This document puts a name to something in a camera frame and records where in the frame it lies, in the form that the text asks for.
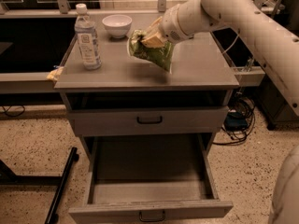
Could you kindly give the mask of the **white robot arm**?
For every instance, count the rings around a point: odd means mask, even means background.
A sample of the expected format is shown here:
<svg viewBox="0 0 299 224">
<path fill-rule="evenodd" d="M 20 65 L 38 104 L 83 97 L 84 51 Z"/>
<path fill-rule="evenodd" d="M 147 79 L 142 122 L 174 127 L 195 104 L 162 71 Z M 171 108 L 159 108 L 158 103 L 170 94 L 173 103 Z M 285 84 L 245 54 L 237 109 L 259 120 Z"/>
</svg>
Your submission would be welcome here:
<svg viewBox="0 0 299 224">
<path fill-rule="evenodd" d="M 252 0 L 189 0 L 169 8 L 146 30 L 148 48 L 229 27 L 247 46 L 292 111 L 299 115 L 298 36 L 273 21 Z M 282 163 L 268 224 L 299 224 L 299 146 Z"/>
</svg>

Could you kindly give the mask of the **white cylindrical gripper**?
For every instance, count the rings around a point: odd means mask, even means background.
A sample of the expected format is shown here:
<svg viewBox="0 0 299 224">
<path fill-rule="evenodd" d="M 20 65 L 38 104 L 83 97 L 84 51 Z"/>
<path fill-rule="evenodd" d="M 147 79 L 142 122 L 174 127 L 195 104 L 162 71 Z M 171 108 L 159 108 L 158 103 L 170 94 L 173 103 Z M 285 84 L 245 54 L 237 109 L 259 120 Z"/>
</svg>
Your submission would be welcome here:
<svg viewBox="0 0 299 224">
<path fill-rule="evenodd" d="M 226 25 L 209 13 L 208 3 L 208 0 L 189 0 L 169 8 L 146 29 L 141 43 L 147 48 L 161 48 L 167 40 L 177 44 L 198 33 L 225 29 Z"/>
</svg>

